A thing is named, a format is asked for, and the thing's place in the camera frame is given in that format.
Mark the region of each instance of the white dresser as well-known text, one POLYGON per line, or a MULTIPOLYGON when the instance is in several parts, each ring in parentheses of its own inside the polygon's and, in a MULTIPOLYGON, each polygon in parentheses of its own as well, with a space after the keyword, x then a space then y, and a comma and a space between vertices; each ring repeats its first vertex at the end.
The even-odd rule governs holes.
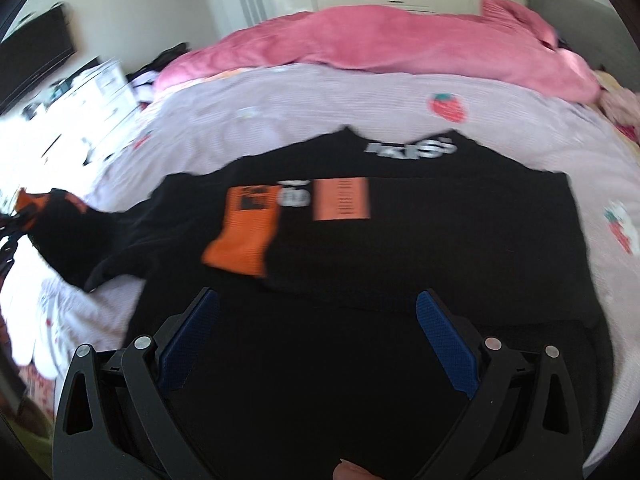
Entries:
POLYGON ((51 130, 81 139, 88 161, 100 162, 124 148, 134 136, 138 102, 116 60, 83 72, 73 88, 46 113, 51 130))

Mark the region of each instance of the television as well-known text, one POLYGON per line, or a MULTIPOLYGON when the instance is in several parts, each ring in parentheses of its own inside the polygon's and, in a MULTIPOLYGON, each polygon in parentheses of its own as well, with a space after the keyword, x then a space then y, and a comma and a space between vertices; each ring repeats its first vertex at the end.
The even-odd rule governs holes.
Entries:
POLYGON ((76 52, 64 5, 29 20, 0 43, 0 115, 76 52))

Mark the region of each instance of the orange label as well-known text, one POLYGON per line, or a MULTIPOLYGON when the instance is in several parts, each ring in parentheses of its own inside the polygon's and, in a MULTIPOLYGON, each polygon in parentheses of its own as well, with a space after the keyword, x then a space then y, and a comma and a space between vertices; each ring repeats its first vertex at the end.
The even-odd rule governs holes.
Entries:
MULTIPOLYGON (((20 213, 23 209, 33 204, 35 212, 39 213, 47 206, 47 203, 49 202, 49 195, 50 193, 30 194, 27 193, 23 187, 21 187, 20 191, 18 192, 18 198, 15 201, 15 212, 20 213)), ((22 229, 24 231, 28 231, 29 229, 31 229, 36 223, 36 218, 37 216, 34 216, 22 227, 22 229)))
POLYGON ((264 253, 278 229, 278 193, 282 186, 232 187, 226 194, 220 236, 202 253, 209 267, 265 276, 264 253))
POLYGON ((78 208, 78 211, 82 214, 86 213, 86 210, 89 208, 87 204, 85 204, 82 200, 80 200, 77 196, 71 193, 67 193, 65 195, 65 199, 71 202, 74 206, 78 208))
POLYGON ((320 178, 314 181, 314 220, 371 218, 366 178, 320 178))

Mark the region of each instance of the black t-shirt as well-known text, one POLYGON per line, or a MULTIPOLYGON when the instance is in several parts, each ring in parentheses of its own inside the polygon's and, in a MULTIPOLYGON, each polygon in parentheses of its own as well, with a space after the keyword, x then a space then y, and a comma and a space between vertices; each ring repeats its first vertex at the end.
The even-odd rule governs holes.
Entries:
MULTIPOLYGON (((388 480, 414 474, 466 403, 412 313, 428 287, 511 348, 558 346, 586 451, 598 436, 612 351, 564 174, 453 131, 395 145, 345 128, 209 175, 168 176, 124 213, 72 214, 63 202, 50 200, 31 237, 67 281, 92 290, 118 274, 148 280, 127 342, 155 332, 202 286, 219 292, 220 322, 170 405, 226 478, 326 478, 320 464, 338 458, 388 480), (338 204, 315 216, 316 193, 326 192, 318 181, 354 178, 367 193, 360 218, 314 219, 340 214, 338 204), (265 200, 277 207, 247 272, 258 280, 200 263, 225 239, 214 260, 242 266, 242 230, 225 235, 237 224, 230 213, 260 219, 265 200)), ((242 222, 248 235, 259 231, 242 222)))

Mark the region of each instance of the pink comforter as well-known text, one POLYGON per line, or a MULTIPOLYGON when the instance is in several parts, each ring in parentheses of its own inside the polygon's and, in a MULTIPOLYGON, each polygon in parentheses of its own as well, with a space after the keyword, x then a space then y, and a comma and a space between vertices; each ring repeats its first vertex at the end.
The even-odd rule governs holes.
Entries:
POLYGON ((594 102, 600 91, 587 63, 558 49, 550 25, 509 0, 482 0, 482 16, 352 6, 275 18, 179 57, 162 71, 156 89, 225 70, 294 62, 497 79, 578 103, 594 102))

